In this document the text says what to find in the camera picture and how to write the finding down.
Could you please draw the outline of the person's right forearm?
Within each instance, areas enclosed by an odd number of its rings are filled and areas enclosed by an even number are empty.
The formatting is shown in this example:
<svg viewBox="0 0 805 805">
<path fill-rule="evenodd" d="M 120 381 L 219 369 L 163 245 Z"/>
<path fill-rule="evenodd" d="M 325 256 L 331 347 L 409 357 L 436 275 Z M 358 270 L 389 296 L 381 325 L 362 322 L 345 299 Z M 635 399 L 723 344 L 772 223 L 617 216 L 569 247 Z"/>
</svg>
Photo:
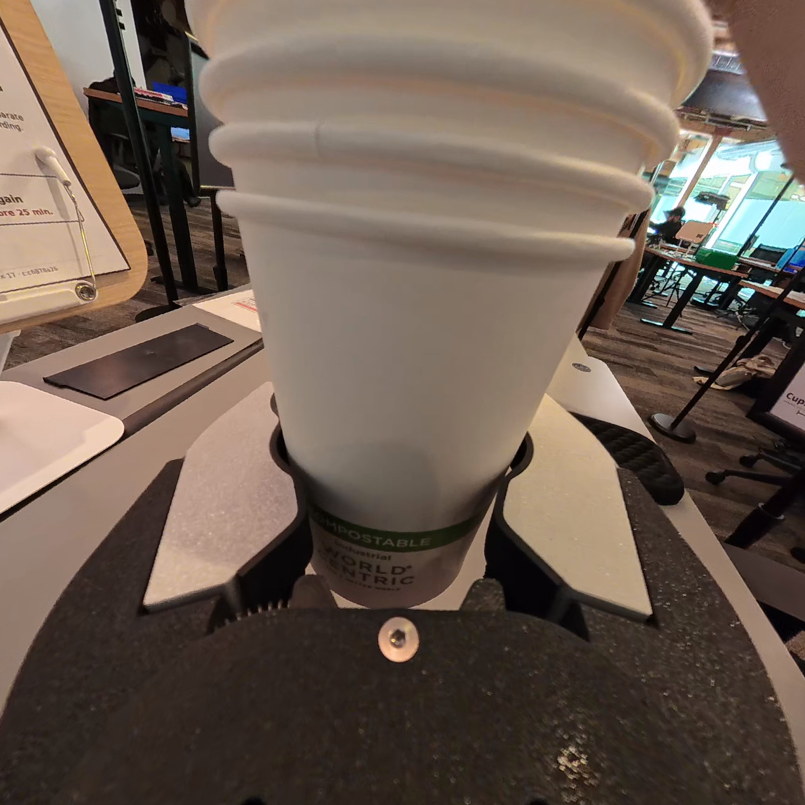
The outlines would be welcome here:
<svg viewBox="0 0 805 805">
<path fill-rule="evenodd" d="M 707 1 L 723 19 L 776 132 L 783 155 L 804 181 L 804 2 Z"/>
</svg>

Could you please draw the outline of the white sign in black frame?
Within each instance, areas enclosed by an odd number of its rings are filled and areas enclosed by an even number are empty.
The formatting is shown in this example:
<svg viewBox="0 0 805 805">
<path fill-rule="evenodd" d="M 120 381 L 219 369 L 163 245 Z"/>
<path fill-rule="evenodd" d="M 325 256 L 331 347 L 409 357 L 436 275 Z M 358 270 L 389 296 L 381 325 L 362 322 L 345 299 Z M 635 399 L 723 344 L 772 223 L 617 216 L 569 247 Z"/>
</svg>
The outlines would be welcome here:
<svg viewBox="0 0 805 805">
<path fill-rule="evenodd" d="M 763 387 L 746 417 L 776 436 L 804 440 L 804 365 L 780 367 Z"/>
</svg>

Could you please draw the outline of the beige bag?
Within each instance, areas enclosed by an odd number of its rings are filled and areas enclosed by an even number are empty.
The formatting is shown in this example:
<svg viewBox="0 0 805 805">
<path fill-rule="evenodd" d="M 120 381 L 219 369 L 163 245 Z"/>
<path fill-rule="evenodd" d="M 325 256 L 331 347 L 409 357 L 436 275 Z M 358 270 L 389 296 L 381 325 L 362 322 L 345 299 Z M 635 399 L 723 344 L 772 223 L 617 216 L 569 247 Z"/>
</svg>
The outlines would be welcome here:
<svg viewBox="0 0 805 805">
<path fill-rule="evenodd" d="M 717 373 L 711 388 L 718 391 L 754 394 L 758 388 L 774 377 L 780 360 L 765 354 L 740 358 L 734 364 Z"/>
</svg>

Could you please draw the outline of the black sign stand with pole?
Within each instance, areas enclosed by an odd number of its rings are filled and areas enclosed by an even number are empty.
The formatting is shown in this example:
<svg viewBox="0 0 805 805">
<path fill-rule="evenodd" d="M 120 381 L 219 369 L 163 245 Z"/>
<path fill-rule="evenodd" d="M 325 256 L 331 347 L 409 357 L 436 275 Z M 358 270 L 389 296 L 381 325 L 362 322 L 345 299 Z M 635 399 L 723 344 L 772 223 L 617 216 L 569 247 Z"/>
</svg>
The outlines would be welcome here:
<svg viewBox="0 0 805 805">
<path fill-rule="evenodd" d="M 114 1 L 100 1 L 99 6 L 106 31 L 109 52 L 113 61 L 114 76 L 117 82 L 118 93 L 121 97 L 123 114 L 126 119 L 129 139 L 138 169 L 140 185 L 143 189 L 146 202 L 153 247 L 158 259 L 158 266 L 160 268 L 160 275 L 163 280 L 166 295 L 166 304 L 149 307 L 140 311 L 135 316 L 135 322 L 142 323 L 149 319 L 178 310 L 179 295 L 169 255 L 164 222 L 158 204 L 151 152 L 148 147 L 143 122 L 138 111 L 135 84 L 126 55 L 120 20 L 117 15 L 117 6 Z"/>
</svg>

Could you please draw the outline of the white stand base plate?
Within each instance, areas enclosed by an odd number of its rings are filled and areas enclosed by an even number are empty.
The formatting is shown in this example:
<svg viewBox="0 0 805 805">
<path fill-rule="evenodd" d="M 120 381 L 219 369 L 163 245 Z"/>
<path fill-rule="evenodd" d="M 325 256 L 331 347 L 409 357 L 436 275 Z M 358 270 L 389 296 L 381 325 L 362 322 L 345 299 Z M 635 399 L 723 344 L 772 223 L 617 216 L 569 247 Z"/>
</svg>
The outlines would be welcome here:
<svg viewBox="0 0 805 805">
<path fill-rule="evenodd" d="M 119 418 L 17 382 L 1 382 L 1 512 L 115 445 Z"/>
</svg>

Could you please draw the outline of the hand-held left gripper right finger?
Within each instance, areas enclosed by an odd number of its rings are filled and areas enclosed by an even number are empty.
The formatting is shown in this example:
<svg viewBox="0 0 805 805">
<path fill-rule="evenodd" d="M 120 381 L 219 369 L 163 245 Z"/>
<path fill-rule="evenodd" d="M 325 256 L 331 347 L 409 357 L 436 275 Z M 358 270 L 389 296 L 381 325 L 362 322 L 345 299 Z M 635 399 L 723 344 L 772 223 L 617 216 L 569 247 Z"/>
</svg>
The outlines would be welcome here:
<svg viewBox="0 0 805 805">
<path fill-rule="evenodd" d="M 582 606 L 652 618 L 618 467 L 548 395 L 501 481 L 485 558 L 510 611 L 558 625 Z"/>
</svg>

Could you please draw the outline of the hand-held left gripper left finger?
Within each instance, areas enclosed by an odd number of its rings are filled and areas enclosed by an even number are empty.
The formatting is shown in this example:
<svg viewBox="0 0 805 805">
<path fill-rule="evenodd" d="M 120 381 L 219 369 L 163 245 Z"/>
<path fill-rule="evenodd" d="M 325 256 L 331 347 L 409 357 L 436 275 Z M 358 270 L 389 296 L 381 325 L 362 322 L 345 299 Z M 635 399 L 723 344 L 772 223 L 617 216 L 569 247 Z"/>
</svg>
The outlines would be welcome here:
<svg viewBox="0 0 805 805">
<path fill-rule="evenodd" d="M 247 613 L 289 603 L 311 553 L 304 491 L 266 382 L 188 448 L 143 607 L 219 598 Z"/>
</svg>

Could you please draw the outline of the black stanchion pole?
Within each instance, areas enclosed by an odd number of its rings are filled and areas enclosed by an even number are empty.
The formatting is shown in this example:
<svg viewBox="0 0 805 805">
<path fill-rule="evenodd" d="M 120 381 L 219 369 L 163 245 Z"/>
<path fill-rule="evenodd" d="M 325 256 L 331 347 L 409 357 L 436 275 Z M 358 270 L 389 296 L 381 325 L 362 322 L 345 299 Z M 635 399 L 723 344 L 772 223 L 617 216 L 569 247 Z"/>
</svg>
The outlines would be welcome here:
<svg viewBox="0 0 805 805">
<path fill-rule="evenodd" d="M 787 302 L 796 287 L 803 282 L 804 266 L 799 266 L 793 277 L 779 288 L 779 293 L 774 295 L 769 307 L 763 316 L 758 317 L 753 327 L 750 327 L 735 342 L 730 352 L 710 372 L 703 384 L 699 385 L 697 392 L 691 397 L 688 403 L 675 416 L 664 414 L 653 414 L 648 418 L 651 428 L 659 434 L 671 438 L 675 441 L 692 444 L 696 441 L 696 431 L 692 425 L 686 423 L 686 417 L 698 405 L 704 395 L 713 388 L 721 376 L 739 360 L 754 357 L 761 353 L 762 349 L 772 340 L 777 320 L 783 319 L 783 313 L 787 309 Z"/>
</svg>

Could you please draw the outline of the paper sheet in plastic sleeve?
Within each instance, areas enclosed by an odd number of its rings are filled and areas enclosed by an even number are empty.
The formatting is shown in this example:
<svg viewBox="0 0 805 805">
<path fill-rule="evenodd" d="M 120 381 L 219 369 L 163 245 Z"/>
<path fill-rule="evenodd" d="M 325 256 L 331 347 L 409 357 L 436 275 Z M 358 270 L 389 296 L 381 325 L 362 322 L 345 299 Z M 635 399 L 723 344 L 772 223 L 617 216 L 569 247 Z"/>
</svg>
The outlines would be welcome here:
<svg viewBox="0 0 805 805">
<path fill-rule="evenodd" d="M 206 311 L 215 317 L 255 332 L 262 331 L 254 292 L 250 288 L 205 297 L 201 301 L 191 304 L 190 307 Z"/>
</svg>

